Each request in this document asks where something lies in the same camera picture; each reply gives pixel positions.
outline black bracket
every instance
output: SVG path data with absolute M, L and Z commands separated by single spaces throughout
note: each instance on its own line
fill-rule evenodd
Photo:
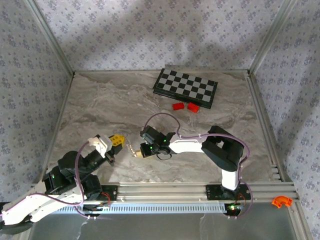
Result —
M 102 185 L 102 192 L 110 196 L 110 201 L 116 201 L 118 196 L 118 186 L 117 185 Z M 100 194 L 96 200 L 106 201 L 108 197 L 103 194 Z
M 220 184 L 209 184 L 205 186 L 205 192 L 206 192 L 206 199 L 208 201 L 217 201 L 217 200 L 236 201 L 239 194 L 242 194 L 245 197 L 245 200 L 251 200 L 249 189 L 245 184 L 240 184 L 239 187 L 234 192 L 224 189 Z

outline chessboard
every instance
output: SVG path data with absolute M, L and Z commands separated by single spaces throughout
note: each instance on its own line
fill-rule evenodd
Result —
M 153 93 L 210 109 L 218 83 L 205 78 L 163 68 Z

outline marble surface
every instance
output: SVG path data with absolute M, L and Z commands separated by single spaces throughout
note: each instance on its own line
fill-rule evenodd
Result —
M 158 112 L 171 113 L 181 122 L 184 136 L 206 133 L 219 125 L 243 139 L 251 150 L 244 164 L 246 181 L 271 181 L 271 167 L 263 135 L 247 82 L 223 73 L 198 73 L 218 82 L 212 108 L 193 113 L 186 108 L 173 111 L 176 100 L 153 94 L 159 72 L 76 74 L 70 89 L 55 147 L 48 164 L 51 169 L 66 152 L 78 150 L 90 137 L 120 134 L 135 150 L 143 142 L 139 132 L 146 120 Z M 157 116 L 150 125 L 163 133 L 174 132 L 176 122 L 169 116 Z M 82 155 L 91 149 L 87 147 Z M 219 182 L 221 171 L 203 153 L 180 153 L 167 161 L 155 156 L 132 157 L 125 147 L 111 167 L 103 164 L 96 173 L 107 182 Z

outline robotic arm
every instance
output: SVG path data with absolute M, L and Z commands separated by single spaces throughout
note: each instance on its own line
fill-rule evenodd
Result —
M 232 136 L 219 126 L 212 126 L 209 134 Z M 222 136 L 208 136 L 201 139 L 180 139 L 176 133 L 164 135 L 151 126 L 146 126 L 140 136 L 145 143 L 140 145 L 144 158 L 159 154 L 172 156 L 183 152 L 205 153 L 222 171 L 222 187 L 236 192 L 239 186 L 238 165 L 244 146 L 238 141 Z
M 23 232 L 29 229 L 32 223 L 38 222 L 68 204 L 81 205 L 83 197 L 86 200 L 109 201 L 108 195 L 103 194 L 98 177 L 91 173 L 104 162 L 109 162 L 113 166 L 114 156 L 121 151 L 124 142 L 125 137 L 121 135 L 110 137 L 97 135 L 88 139 L 87 144 L 93 146 L 95 150 L 86 157 L 79 155 L 77 170 L 81 186 L 75 180 L 75 163 L 78 152 L 67 152 L 58 160 L 58 165 L 48 172 L 35 187 L 17 200 L 1 206 L 1 233 Z

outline patterned wall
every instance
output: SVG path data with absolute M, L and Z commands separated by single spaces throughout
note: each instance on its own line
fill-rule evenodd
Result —
M 280 157 L 320 240 L 320 3 L 294 7 L 256 78 Z
M 23 1 L 0 3 L 0 202 L 42 170 L 70 77 Z
M 73 70 L 248 69 L 283 0 L 36 0 Z

